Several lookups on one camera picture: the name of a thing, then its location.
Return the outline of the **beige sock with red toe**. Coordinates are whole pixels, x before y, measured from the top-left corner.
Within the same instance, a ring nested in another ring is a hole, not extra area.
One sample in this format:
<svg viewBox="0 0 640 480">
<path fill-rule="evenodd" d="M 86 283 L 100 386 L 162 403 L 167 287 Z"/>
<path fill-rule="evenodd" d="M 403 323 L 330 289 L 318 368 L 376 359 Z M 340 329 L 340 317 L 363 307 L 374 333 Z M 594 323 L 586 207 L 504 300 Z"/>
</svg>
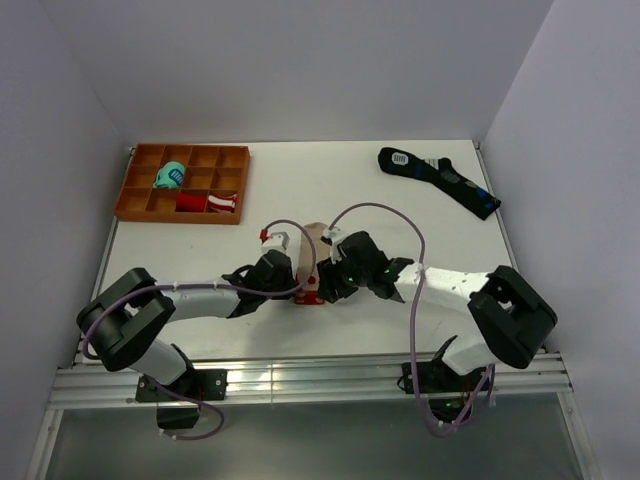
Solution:
<svg viewBox="0 0 640 480">
<path fill-rule="evenodd" d="M 316 264 L 330 257 L 330 247 L 321 240 L 326 229 L 327 225 L 322 222 L 313 222 L 304 226 L 304 230 L 311 237 L 312 244 L 315 247 L 316 260 L 312 261 L 311 246 L 306 237 L 302 236 L 295 278 L 299 284 L 308 276 L 311 276 L 311 278 L 295 293 L 293 300 L 296 305 L 316 306 L 325 303 L 318 296 L 319 274 Z"/>
</svg>

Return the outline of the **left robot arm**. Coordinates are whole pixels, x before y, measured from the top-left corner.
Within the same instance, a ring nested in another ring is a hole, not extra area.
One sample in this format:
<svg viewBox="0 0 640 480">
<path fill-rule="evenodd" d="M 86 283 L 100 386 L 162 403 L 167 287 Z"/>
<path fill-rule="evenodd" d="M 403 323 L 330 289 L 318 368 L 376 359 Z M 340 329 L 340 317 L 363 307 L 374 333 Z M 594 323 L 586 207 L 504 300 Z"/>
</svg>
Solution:
<svg viewBox="0 0 640 480">
<path fill-rule="evenodd" d="M 256 264 L 209 282 L 158 284 L 138 267 L 86 305 L 76 324 L 106 370 L 133 369 L 155 379 L 170 398 L 183 399 L 193 391 L 195 375 L 177 346 L 158 339 L 165 325 L 249 315 L 271 298 L 290 298 L 296 287 L 291 259 L 273 249 Z"/>
</svg>

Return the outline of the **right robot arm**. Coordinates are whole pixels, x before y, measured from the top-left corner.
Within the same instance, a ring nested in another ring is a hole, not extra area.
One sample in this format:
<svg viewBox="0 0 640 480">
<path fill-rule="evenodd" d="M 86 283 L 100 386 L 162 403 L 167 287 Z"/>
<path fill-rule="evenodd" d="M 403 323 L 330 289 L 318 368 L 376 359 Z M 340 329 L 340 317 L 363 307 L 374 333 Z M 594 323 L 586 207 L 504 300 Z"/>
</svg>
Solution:
<svg viewBox="0 0 640 480">
<path fill-rule="evenodd" d="M 330 254 L 317 264 L 320 299 L 335 303 L 366 288 L 383 300 L 424 301 L 471 316 L 478 331 L 454 335 L 436 354 L 433 378 L 443 389 L 457 388 L 467 374 L 496 362 L 527 368 L 557 325 L 553 309 L 510 266 L 459 272 L 388 258 L 365 231 L 327 228 L 321 241 Z"/>
</svg>

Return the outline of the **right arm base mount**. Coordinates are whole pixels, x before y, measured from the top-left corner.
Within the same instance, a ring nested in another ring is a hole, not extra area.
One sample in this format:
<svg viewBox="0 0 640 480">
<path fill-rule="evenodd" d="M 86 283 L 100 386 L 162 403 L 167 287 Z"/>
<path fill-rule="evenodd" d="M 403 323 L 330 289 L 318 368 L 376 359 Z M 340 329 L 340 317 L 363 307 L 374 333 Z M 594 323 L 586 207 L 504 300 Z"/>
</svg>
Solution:
<svg viewBox="0 0 640 480">
<path fill-rule="evenodd" d="M 454 397 L 429 400 L 432 414 L 445 423 L 453 421 L 462 412 L 471 394 L 486 372 L 480 367 L 465 376 L 459 376 L 440 361 L 417 362 L 418 385 L 421 394 L 454 393 Z M 414 393 L 410 363 L 401 364 L 401 376 L 396 385 L 407 395 Z M 491 373 L 482 384 L 481 392 L 491 392 L 495 373 Z"/>
</svg>

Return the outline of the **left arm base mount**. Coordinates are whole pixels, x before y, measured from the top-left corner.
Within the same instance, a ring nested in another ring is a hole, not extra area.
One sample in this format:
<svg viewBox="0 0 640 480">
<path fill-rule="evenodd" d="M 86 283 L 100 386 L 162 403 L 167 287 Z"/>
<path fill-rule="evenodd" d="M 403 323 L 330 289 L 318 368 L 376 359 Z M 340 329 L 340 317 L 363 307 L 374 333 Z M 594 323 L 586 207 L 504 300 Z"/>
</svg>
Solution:
<svg viewBox="0 0 640 480">
<path fill-rule="evenodd" d="M 218 433 L 226 418 L 211 401 L 223 401 L 227 385 L 225 369 L 188 369 L 169 385 L 141 375 L 134 399 L 140 404 L 157 404 L 156 424 L 164 432 L 181 436 L 182 431 L 192 430 L 206 414 L 214 413 L 218 423 L 213 432 Z"/>
</svg>

